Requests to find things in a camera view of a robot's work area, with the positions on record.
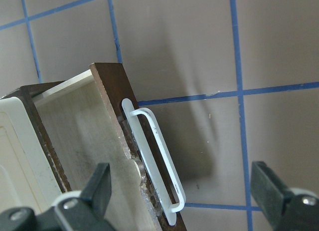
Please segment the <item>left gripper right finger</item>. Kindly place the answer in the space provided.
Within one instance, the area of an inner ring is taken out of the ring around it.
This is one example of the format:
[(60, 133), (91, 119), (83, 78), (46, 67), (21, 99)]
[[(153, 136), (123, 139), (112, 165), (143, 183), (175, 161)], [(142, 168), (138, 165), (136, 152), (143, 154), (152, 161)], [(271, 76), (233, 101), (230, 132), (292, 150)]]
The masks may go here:
[(309, 190), (289, 188), (265, 162), (252, 163), (251, 195), (272, 230), (319, 229), (319, 196)]

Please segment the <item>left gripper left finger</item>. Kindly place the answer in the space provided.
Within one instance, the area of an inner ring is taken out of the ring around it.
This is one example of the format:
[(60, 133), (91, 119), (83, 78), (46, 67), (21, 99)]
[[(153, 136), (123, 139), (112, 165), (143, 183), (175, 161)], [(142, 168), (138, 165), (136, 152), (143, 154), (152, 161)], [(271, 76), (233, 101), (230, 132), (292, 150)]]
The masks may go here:
[(111, 198), (108, 163), (99, 163), (85, 188), (58, 197), (51, 207), (36, 215), (29, 207), (15, 207), (0, 214), (2, 231), (110, 231), (104, 218)]

